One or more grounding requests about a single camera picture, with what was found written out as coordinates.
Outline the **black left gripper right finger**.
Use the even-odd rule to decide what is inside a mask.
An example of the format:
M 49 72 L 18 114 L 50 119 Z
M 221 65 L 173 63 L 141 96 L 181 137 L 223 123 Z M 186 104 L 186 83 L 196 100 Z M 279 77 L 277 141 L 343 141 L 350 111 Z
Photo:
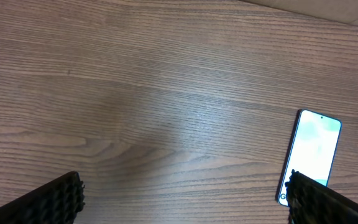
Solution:
M 291 224 L 358 224 L 358 203 L 298 171 L 285 183 Z

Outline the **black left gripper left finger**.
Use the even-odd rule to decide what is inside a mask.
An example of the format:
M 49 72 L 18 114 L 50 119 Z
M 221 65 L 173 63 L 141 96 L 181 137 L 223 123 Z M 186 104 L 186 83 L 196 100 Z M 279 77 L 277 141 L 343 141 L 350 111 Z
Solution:
M 85 206 L 79 173 L 59 178 L 0 207 L 0 224 L 73 223 Z

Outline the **Samsung Galaxy smartphone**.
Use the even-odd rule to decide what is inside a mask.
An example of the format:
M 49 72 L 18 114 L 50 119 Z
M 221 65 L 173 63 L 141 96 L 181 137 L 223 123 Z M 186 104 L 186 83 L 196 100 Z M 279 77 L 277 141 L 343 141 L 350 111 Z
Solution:
M 327 186 L 341 129 L 336 118 L 306 109 L 298 111 L 277 189 L 278 204 L 288 205 L 285 183 L 293 170 Z

